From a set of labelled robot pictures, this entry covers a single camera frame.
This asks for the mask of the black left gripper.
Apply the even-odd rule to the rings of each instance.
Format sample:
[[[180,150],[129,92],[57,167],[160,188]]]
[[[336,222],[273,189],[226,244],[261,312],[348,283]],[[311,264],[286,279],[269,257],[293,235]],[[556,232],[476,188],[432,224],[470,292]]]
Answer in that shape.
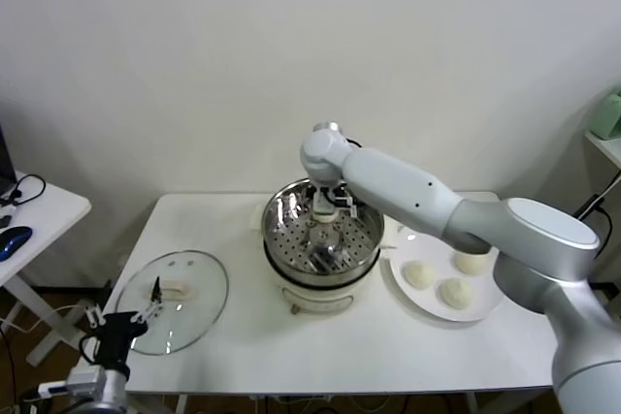
[[[107,314],[104,316],[98,304],[84,309],[91,335],[98,346],[93,353],[93,363],[105,370],[129,373],[127,357],[131,344],[147,332],[147,324],[162,308],[160,277],[157,276],[150,292],[149,302],[144,310]]]

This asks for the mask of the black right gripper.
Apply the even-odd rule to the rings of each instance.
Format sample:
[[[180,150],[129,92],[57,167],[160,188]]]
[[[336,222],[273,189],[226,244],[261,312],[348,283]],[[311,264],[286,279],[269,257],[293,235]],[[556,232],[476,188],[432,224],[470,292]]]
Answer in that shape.
[[[334,189],[326,186],[316,187],[312,197],[315,211],[334,211],[338,207]]]

